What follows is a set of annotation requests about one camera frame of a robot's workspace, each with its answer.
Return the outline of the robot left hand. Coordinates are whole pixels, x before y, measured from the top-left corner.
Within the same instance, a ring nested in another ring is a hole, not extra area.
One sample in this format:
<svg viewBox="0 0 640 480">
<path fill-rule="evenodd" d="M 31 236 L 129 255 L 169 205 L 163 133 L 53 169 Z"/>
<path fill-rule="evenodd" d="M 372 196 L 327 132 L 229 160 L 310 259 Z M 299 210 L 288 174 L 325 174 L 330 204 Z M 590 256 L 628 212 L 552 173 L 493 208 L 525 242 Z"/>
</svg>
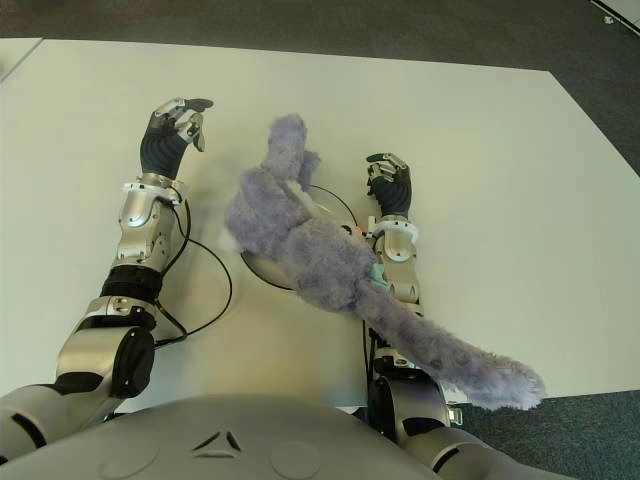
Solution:
<svg viewBox="0 0 640 480">
<path fill-rule="evenodd" d="M 142 173 L 175 180 L 187 147 L 204 151 L 203 113 L 213 106 L 209 99 L 177 97 L 157 107 L 140 144 Z"/>
</svg>

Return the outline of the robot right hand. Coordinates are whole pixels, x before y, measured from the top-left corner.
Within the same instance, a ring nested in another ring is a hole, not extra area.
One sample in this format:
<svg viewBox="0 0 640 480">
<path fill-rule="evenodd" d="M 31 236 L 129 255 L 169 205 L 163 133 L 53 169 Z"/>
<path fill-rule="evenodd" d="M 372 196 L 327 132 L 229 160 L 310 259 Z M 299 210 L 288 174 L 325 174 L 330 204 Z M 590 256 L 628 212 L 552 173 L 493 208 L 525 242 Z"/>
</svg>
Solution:
<svg viewBox="0 0 640 480">
<path fill-rule="evenodd" d="M 412 184 L 409 165 L 391 152 L 366 158 L 368 196 L 377 201 L 383 216 L 409 218 Z"/>
</svg>

